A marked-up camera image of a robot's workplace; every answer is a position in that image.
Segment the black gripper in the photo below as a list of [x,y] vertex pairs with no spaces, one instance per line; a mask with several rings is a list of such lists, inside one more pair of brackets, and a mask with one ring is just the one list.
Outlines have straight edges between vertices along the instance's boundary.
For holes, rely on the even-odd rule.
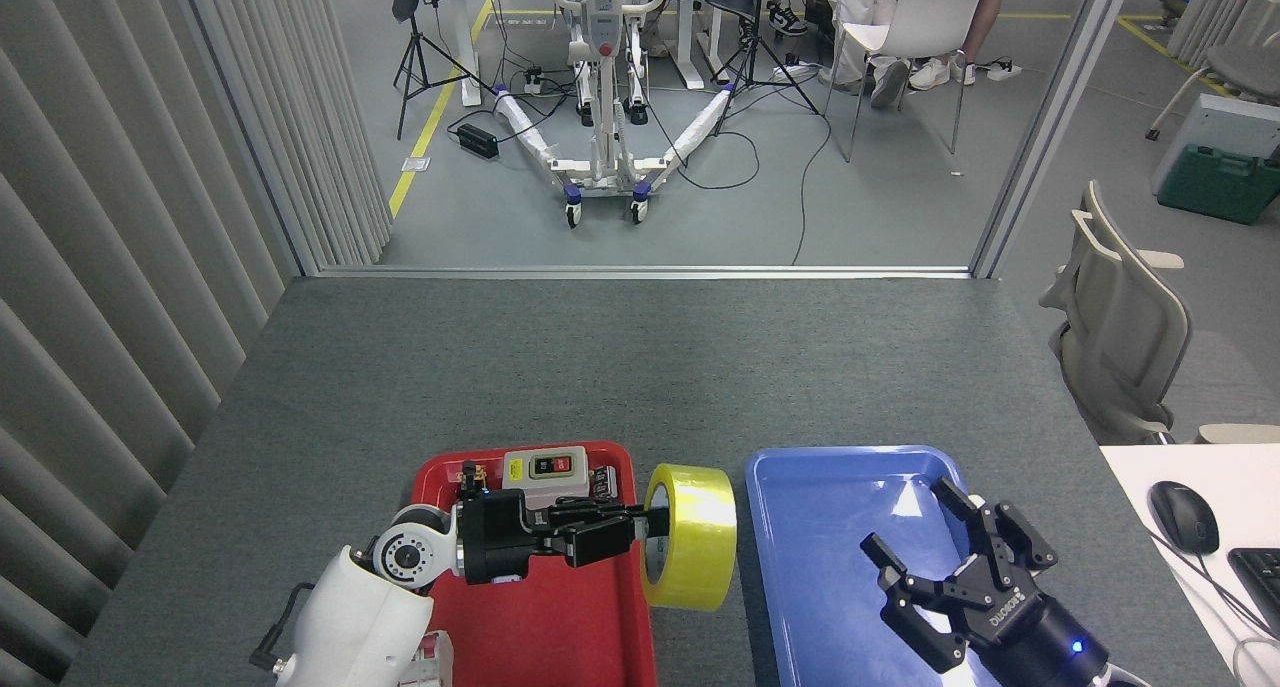
[[[636,540],[669,535],[668,510],[645,510],[603,496],[558,496],[547,509],[547,523],[564,526],[564,562],[573,568],[623,555]],[[520,487],[460,493],[458,539],[466,582],[527,577],[530,558],[563,551],[550,527],[529,516]]]
[[[963,523],[973,565],[986,567],[992,590],[960,612],[961,631],[980,661],[1002,686],[1096,686],[1108,674],[1108,651],[1056,599],[1015,587],[1057,564],[1056,551],[1010,503],[978,504],[951,478],[941,477],[932,494]],[[947,614],[960,605],[955,580],[927,580],[908,572],[874,532],[860,549],[878,569],[886,603],[879,617],[937,673],[957,667],[966,640],[934,628],[922,612]]]

